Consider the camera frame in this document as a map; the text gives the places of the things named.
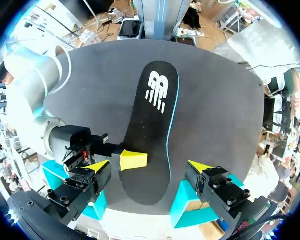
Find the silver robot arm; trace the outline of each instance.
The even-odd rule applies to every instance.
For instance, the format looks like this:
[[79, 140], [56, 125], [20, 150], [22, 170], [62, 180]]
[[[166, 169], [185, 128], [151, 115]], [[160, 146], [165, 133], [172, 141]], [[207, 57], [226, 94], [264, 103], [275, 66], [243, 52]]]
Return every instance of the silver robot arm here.
[[22, 144], [53, 160], [50, 133], [65, 123], [48, 116], [44, 100], [59, 83], [62, 65], [57, 58], [34, 53], [17, 43], [7, 48], [5, 67], [14, 77], [6, 89], [8, 123], [17, 131]]

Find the metal pole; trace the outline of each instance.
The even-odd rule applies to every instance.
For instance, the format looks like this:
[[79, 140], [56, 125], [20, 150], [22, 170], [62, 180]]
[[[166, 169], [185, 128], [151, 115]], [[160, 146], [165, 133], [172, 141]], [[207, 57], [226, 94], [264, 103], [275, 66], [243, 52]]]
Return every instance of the metal pole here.
[[95, 14], [95, 12], [92, 10], [92, 8], [90, 7], [89, 3], [87, 2], [87, 0], [83, 0], [85, 5], [88, 7], [88, 9], [90, 10], [90, 12], [92, 13], [92, 15], [94, 16], [95, 20], [97, 21], [97, 28], [99, 27], [99, 21], [98, 18]]
[[40, 9], [42, 12], [44, 12], [45, 14], [47, 14], [49, 17], [53, 18], [54, 20], [56, 20], [59, 24], [61, 24], [65, 29], [67, 29], [71, 34], [75, 35], [76, 37], [79, 38], [79, 35], [74, 33], [73, 31], [71, 31], [69, 28], [67, 28], [62, 22], [60, 22], [58, 19], [56, 19], [54, 16], [52, 16], [50, 13], [46, 12], [45, 10], [43, 10], [42, 8], [36, 6], [38, 9]]
[[53, 34], [52, 32], [50, 32], [49, 30], [47, 30], [47, 29], [45, 29], [45, 28], [43, 29], [43, 27], [40, 26], [39, 24], [36, 24], [35, 22], [33, 22], [33, 21], [31, 21], [31, 20], [29, 20], [29, 19], [27, 19], [27, 18], [26, 18], [25, 20], [27, 20], [29, 23], [35, 25], [36, 27], [38, 27], [38, 28], [39, 28], [41, 31], [43, 31], [44, 33], [50, 34], [51, 36], [55, 37], [56, 39], [58, 39], [59, 41], [63, 42], [64, 44], [66, 44], [66, 45], [69, 46], [70, 48], [76, 49], [75, 47], [71, 46], [69, 43], [67, 43], [66, 41], [64, 41], [63, 39], [61, 39], [60, 37], [54, 35], [54, 34]]

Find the teal block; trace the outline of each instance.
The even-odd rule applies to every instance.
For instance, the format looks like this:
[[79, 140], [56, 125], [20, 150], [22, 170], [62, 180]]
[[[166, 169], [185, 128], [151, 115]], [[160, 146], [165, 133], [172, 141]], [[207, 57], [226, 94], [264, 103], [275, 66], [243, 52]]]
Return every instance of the teal block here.
[[197, 226], [205, 223], [210, 223], [218, 220], [218, 215], [212, 210], [211, 207], [186, 211], [183, 213], [175, 229], [185, 228], [190, 226]]
[[50, 173], [52, 173], [53, 175], [55, 175], [56, 177], [65, 180], [69, 178], [68, 173], [66, 173], [65, 169], [63, 166], [61, 166], [60, 164], [56, 163], [56, 161], [54, 160], [49, 160], [47, 162], [45, 162], [43, 165], [43, 169], [49, 171]]
[[[228, 177], [232, 179], [232, 182], [238, 187], [244, 187], [244, 184], [233, 174], [229, 174]], [[190, 183], [187, 180], [181, 181], [170, 210], [171, 223], [174, 228], [196, 226], [219, 219], [211, 207], [185, 212], [190, 202], [199, 200], [199, 197]]]
[[[46, 180], [52, 190], [60, 187], [61, 184], [63, 184], [63, 181], [69, 178], [69, 175], [67, 172], [65, 172], [64, 167], [53, 160], [49, 160], [44, 163], [42, 168]], [[82, 214], [99, 221], [103, 218], [107, 206], [106, 194], [104, 191], [102, 191], [95, 204], [93, 206], [87, 206]]]
[[102, 191], [96, 203], [93, 206], [87, 206], [82, 214], [96, 220], [101, 220], [105, 214], [107, 206], [106, 194]]
[[46, 180], [52, 190], [57, 189], [63, 184], [63, 180], [69, 178], [63, 166], [56, 161], [49, 160], [42, 165]]
[[44, 168], [43, 168], [43, 173], [52, 190], [56, 190], [63, 183], [63, 180], [60, 177], [57, 177], [56, 175], [52, 174], [50, 171]]

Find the cyan block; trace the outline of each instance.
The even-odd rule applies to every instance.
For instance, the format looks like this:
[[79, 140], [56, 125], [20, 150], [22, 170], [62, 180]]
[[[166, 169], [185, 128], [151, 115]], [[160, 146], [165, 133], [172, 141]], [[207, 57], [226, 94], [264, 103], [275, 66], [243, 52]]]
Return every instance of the cyan block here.
[[[228, 177], [238, 187], [244, 187], [244, 184], [233, 174], [229, 174]], [[211, 207], [185, 212], [188, 204], [195, 201], [200, 201], [200, 199], [190, 183], [187, 180], [181, 181], [170, 210], [171, 223], [174, 228], [196, 226], [219, 219]]]

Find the yellow block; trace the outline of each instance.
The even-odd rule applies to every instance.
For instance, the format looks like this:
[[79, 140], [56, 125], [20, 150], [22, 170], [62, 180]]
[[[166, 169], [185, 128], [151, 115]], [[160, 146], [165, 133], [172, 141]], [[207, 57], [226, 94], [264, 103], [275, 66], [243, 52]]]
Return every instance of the yellow block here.
[[202, 163], [198, 163], [195, 161], [188, 161], [189, 163], [191, 163], [191, 165], [193, 165], [198, 171], [199, 173], [202, 173], [203, 170], [207, 170], [207, 169], [213, 169], [212, 166], [208, 166], [208, 165], [204, 165]]
[[121, 171], [127, 169], [138, 169], [147, 166], [148, 154], [123, 150], [120, 155]]
[[102, 161], [102, 162], [98, 162], [96, 164], [90, 165], [90, 166], [85, 166], [83, 167], [84, 169], [91, 169], [94, 170], [95, 173], [97, 173], [106, 163], [108, 163], [109, 161]]

